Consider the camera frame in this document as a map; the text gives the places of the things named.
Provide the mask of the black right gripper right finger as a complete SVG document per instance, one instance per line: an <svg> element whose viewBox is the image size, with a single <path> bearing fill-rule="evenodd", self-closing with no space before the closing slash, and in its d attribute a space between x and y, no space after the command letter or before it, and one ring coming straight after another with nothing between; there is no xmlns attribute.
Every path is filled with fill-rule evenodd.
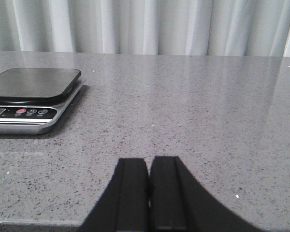
<svg viewBox="0 0 290 232"><path fill-rule="evenodd" d="M213 197L181 159L155 157L150 172L152 232L258 232Z"/></svg>

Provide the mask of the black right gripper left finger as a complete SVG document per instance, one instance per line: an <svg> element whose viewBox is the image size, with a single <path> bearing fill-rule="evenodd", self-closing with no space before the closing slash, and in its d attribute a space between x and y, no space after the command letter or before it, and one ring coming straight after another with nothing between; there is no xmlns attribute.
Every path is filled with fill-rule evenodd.
<svg viewBox="0 0 290 232"><path fill-rule="evenodd" d="M148 171L140 158L119 159L111 181L79 232L147 232Z"/></svg>

